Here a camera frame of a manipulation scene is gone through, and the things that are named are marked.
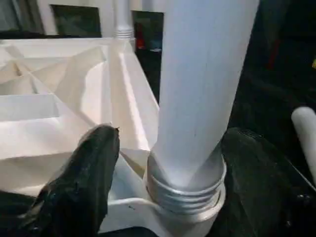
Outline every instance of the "white cylindrical leg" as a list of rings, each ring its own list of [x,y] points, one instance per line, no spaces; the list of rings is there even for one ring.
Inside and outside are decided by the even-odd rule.
[[[46,35],[57,35],[57,29],[52,8],[47,0],[37,0],[39,14]]]
[[[190,185],[226,131],[257,7],[258,0],[169,3],[153,154],[173,187]]]
[[[299,107],[292,121],[316,185],[316,114],[311,108]]]
[[[129,0],[113,0],[115,11],[115,36],[118,39],[133,39],[134,27]]]

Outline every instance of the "white molded structure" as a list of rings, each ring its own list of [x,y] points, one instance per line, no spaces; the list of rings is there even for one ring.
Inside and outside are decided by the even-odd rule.
[[[100,232],[138,226],[161,237],[207,234],[224,186],[202,215],[169,212],[147,193],[158,105],[128,40],[4,40],[0,53],[1,190],[36,196],[81,136],[107,123],[119,127],[121,155]]]
[[[257,5],[170,2],[159,115],[130,39],[2,41],[0,188],[37,195],[81,136],[107,123],[119,127],[121,150],[100,232],[138,226],[160,237],[205,236],[225,200],[216,148]],[[129,19],[119,17],[117,31],[130,33]]]

